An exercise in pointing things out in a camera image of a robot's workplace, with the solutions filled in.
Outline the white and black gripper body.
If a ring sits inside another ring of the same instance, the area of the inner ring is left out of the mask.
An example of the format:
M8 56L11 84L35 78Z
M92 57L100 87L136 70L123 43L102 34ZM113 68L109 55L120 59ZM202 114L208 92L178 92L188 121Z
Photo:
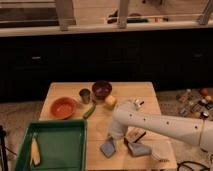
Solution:
M124 138L124 144L138 143L142 137L146 135L146 131L140 128L131 129Z

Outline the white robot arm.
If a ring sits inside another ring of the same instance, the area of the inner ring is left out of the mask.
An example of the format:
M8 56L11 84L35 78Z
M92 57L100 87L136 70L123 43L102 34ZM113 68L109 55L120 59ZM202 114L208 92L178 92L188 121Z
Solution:
M130 101L117 105L112 113L109 134L123 138L128 127L142 128L213 153L213 121L159 114L145 114Z

